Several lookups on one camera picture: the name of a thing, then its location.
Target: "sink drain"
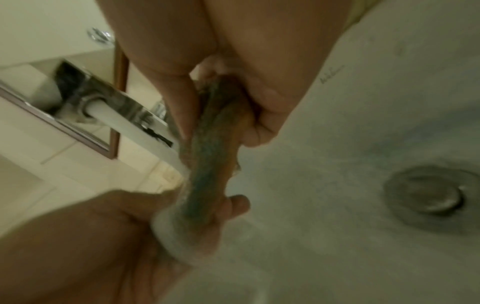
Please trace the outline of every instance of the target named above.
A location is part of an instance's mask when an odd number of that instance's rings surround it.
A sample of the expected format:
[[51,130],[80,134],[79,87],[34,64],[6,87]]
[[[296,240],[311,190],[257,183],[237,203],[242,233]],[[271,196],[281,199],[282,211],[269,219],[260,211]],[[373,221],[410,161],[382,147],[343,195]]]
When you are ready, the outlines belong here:
[[405,224],[435,232],[480,231],[480,177],[463,170],[416,167],[384,185],[385,202]]

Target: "mirror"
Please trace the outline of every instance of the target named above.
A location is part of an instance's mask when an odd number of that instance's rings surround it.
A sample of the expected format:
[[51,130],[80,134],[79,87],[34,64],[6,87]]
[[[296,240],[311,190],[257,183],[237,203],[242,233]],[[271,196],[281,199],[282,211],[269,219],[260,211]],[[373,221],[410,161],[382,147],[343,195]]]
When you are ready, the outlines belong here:
[[119,134],[66,105],[90,78],[125,88],[128,60],[111,29],[94,0],[27,2],[2,0],[0,96],[116,158]]

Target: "skin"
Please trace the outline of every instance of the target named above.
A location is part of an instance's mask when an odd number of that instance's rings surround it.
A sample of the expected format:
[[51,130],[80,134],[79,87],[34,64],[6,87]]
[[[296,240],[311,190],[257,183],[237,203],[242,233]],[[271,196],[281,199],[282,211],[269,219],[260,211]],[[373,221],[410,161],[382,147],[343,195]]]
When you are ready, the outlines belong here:
[[160,195],[112,191],[10,232],[0,240],[2,303],[155,303],[191,269],[150,228],[179,199],[194,250],[214,254],[225,223],[250,208],[244,196],[225,197],[225,187],[254,115],[235,79],[217,79],[207,91],[198,128],[183,143],[191,168],[185,186]]
[[130,60],[163,95],[182,136],[200,117],[189,73],[232,75],[261,109],[242,143],[280,131],[342,33],[351,0],[97,0]]

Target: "hand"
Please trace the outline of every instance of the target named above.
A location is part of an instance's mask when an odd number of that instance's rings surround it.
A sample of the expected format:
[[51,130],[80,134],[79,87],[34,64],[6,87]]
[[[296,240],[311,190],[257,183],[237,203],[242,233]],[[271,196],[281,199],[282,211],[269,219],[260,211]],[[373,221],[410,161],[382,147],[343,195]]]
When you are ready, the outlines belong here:
[[[169,256],[150,230],[177,192],[112,191],[40,216],[0,239],[0,298],[14,303],[155,303],[189,266]],[[225,198],[222,224],[248,211]]]
[[130,60],[162,93],[182,136],[197,125],[189,77],[234,75],[259,105],[247,146],[270,141],[340,36],[351,0],[97,0]]

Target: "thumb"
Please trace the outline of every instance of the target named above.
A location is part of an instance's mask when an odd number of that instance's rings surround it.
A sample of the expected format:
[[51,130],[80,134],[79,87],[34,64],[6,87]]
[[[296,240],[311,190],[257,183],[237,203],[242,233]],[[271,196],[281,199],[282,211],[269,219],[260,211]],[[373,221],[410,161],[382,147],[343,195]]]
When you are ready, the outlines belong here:
[[193,80],[188,74],[165,75],[149,69],[142,73],[162,95],[183,139],[189,140],[200,116],[199,95]]

